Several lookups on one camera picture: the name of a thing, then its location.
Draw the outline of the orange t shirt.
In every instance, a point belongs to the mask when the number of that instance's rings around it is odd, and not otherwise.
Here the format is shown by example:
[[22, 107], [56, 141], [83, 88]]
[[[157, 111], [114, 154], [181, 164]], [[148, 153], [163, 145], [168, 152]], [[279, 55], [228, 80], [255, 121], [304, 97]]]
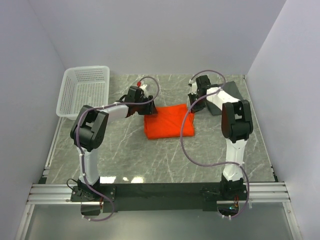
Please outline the orange t shirt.
[[187, 105], [157, 107], [157, 114], [144, 116], [144, 133], [148, 140], [178, 138]]

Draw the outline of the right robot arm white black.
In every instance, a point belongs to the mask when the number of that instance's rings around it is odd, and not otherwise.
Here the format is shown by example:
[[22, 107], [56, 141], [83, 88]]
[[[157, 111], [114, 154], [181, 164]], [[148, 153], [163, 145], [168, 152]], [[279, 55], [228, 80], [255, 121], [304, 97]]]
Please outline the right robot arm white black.
[[221, 112], [221, 132], [226, 140], [225, 166], [221, 175], [219, 193], [226, 200], [245, 194], [244, 152], [253, 132], [251, 106], [248, 100], [232, 96], [217, 84], [211, 84], [207, 75], [189, 81], [188, 94], [192, 112], [207, 108]]

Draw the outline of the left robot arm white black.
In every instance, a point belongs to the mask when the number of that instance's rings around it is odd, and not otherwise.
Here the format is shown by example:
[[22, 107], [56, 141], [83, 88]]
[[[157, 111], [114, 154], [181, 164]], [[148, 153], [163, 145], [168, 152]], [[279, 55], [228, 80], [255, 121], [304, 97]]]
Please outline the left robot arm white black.
[[80, 166], [77, 188], [72, 192], [88, 201], [94, 201], [100, 196], [98, 148], [104, 140], [108, 124], [134, 114], [145, 116], [156, 113], [154, 97], [149, 94], [149, 86], [140, 82], [136, 86], [130, 86], [127, 94], [111, 105], [84, 105], [70, 131], [70, 137], [77, 147]]

